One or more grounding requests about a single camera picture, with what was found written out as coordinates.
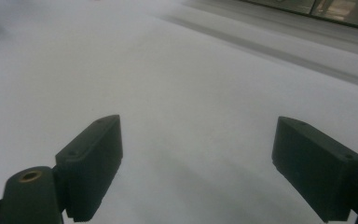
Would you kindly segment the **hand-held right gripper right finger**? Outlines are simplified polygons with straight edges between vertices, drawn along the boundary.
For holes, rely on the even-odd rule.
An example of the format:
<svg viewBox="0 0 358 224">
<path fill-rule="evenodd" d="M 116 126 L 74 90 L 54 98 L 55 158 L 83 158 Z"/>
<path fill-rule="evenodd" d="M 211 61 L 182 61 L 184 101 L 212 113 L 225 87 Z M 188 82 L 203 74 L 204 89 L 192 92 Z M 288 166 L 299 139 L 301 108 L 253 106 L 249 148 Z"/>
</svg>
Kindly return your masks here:
<svg viewBox="0 0 358 224">
<path fill-rule="evenodd" d="M 348 219 L 358 153 L 306 122 L 280 117 L 272 162 L 322 221 Z"/>
</svg>

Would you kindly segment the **dark glass panel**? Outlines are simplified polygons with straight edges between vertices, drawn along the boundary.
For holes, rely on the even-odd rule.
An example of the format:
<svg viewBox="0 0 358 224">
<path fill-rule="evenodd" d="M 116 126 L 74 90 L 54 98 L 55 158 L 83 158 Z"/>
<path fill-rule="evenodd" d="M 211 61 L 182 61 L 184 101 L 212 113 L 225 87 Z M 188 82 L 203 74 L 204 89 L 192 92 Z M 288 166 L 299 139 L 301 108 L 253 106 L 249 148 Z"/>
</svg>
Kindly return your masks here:
<svg viewBox="0 0 358 224">
<path fill-rule="evenodd" d="M 358 0 L 242 0 L 358 28 Z"/>
</svg>

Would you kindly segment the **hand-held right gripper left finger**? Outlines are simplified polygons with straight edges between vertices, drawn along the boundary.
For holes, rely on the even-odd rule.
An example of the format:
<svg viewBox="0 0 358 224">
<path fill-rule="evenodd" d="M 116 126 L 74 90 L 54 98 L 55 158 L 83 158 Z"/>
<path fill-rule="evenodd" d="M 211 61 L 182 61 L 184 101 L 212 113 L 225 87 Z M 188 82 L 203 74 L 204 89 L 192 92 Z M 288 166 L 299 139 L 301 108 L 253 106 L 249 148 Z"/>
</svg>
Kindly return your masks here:
<svg viewBox="0 0 358 224">
<path fill-rule="evenodd" d="M 97 119 L 56 156 L 60 207 L 75 222 L 93 218 L 123 158 L 120 116 Z"/>
</svg>

